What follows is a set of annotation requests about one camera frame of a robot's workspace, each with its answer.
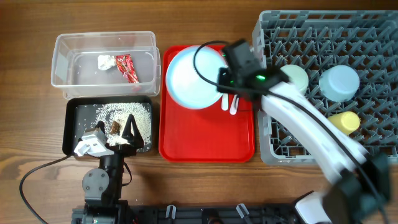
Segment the rice and food scraps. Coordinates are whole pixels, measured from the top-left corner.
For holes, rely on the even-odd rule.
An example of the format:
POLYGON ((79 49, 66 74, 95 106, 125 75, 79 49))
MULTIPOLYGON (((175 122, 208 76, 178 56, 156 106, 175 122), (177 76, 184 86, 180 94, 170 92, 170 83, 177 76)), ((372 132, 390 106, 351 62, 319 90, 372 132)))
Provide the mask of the rice and food scraps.
POLYGON ((138 152, 147 152, 151 148, 152 138, 152 124, 151 112, 149 103, 109 103, 100 106, 96 110, 95 124, 102 121, 105 124, 107 143, 110 146, 117 144, 127 144, 127 141, 122 138, 128 116, 132 114, 136 121, 138 130, 144 140, 144 147, 138 149, 138 152), (118 134, 111 134, 111 127, 113 122, 120 125, 118 134))

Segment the light blue plate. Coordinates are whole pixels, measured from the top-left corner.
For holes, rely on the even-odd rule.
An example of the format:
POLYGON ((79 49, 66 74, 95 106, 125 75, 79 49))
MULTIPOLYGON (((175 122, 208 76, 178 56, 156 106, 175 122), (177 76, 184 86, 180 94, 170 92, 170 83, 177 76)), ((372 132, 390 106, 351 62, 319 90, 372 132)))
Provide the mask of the light blue plate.
POLYGON ((184 108, 201 110, 216 103, 222 96, 216 87, 204 81, 204 76, 217 82, 220 68, 227 67, 221 54, 197 45, 181 50, 170 62, 166 72, 166 86, 172 99, 184 108))

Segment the white tissue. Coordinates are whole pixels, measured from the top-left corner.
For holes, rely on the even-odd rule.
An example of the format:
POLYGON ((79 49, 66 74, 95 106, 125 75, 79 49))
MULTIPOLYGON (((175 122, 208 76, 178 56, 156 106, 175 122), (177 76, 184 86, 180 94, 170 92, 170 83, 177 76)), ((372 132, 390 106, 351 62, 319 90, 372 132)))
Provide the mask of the white tissue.
POLYGON ((115 56, 112 55, 99 55, 97 58, 98 69, 105 71, 116 66, 115 56))

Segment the red snack wrapper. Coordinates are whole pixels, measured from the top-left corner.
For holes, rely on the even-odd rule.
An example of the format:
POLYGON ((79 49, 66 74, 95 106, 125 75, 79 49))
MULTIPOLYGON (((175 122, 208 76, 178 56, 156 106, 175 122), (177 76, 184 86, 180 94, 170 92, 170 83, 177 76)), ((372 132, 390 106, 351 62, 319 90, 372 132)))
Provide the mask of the red snack wrapper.
POLYGON ((139 83, 132 58, 129 54, 115 56, 116 66, 129 83, 139 83))

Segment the mint green bowl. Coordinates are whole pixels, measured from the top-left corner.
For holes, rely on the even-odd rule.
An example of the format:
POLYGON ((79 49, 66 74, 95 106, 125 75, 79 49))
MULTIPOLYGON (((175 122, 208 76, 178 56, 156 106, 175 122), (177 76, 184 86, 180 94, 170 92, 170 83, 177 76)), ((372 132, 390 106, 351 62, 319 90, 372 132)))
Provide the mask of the mint green bowl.
POLYGON ((293 83, 301 94, 305 94, 309 84, 309 77, 306 71, 298 65, 284 65, 280 68, 293 83))

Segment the light blue bowl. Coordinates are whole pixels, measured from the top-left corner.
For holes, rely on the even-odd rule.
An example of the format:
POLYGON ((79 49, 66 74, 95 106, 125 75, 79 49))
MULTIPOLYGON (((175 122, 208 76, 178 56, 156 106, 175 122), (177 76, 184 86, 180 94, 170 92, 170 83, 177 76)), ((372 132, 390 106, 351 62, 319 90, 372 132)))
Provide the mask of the light blue bowl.
POLYGON ((337 65, 326 70, 319 79, 319 87, 323 96, 338 103, 352 99, 359 89, 359 85, 359 75, 346 65, 337 65))

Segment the yellow plastic cup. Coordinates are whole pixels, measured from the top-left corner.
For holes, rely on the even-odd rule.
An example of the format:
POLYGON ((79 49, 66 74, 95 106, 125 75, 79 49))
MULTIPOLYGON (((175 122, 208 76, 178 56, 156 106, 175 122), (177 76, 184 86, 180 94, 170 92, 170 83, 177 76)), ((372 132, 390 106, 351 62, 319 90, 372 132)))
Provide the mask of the yellow plastic cup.
POLYGON ((334 114, 329 116, 328 120, 347 136, 356 131, 361 124, 359 116, 352 111, 334 114))

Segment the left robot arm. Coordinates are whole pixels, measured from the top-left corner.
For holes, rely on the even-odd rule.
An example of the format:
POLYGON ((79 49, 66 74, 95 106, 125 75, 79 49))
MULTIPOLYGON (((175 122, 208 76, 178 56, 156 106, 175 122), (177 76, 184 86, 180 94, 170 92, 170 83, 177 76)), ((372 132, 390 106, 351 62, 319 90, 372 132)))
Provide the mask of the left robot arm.
POLYGON ((73 223, 137 223, 137 218, 128 205, 121 200, 125 157, 135 156, 144 147, 144 140, 138 130, 134 116, 130 114, 122 138, 125 144, 110 146, 104 131, 104 123, 98 122, 94 129, 82 135, 75 148, 75 154, 85 154, 99 159, 99 167, 88 171, 82 180, 85 192, 85 206, 82 214, 73 212, 73 223))

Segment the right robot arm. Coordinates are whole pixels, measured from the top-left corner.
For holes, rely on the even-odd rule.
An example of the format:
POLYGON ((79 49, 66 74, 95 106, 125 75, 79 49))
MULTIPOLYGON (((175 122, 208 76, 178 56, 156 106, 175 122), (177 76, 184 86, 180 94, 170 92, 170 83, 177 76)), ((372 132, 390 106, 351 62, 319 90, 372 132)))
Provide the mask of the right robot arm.
POLYGON ((392 198, 387 156, 372 156, 343 134, 280 68, 262 68, 244 39, 226 45, 222 53, 228 69, 220 73, 218 89, 260 100, 262 110, 288 129, 331 184, 326 192, 310 192, 296 201, 300 221, 361 223, 380 211, 387 223, 384 207, 392 198))

